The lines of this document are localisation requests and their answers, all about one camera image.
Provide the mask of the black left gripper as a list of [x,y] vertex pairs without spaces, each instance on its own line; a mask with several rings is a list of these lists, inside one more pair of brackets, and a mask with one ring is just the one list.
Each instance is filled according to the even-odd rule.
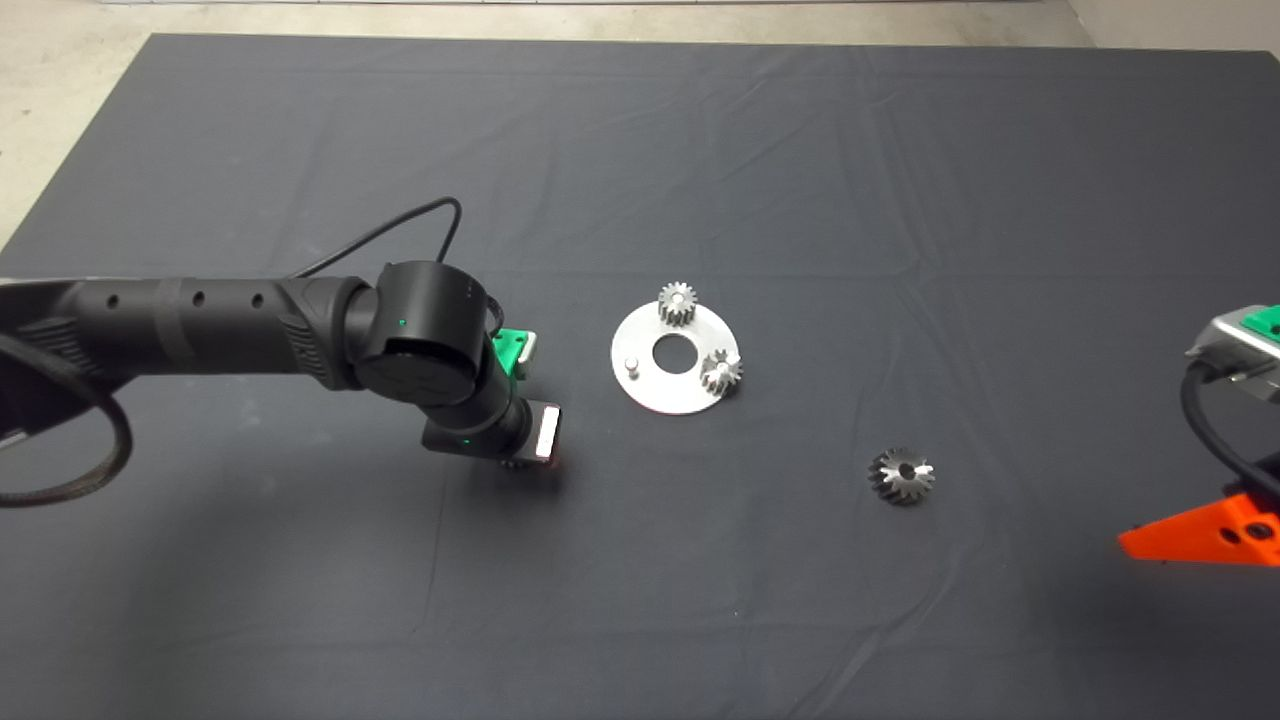
[[563,409],[558,404],[515,397],[497,419],[467,430],[448,429],[429,419],[422,432],[422,446],[438,454],[498,462],[548,462],[547,469],[559,468]]

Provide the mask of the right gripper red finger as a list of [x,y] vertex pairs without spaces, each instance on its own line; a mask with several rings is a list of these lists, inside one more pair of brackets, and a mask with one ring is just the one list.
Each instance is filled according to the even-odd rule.
[[1117,542],[1138,560],[1277,568],[1277,505],[1231,495],[1126,530]]

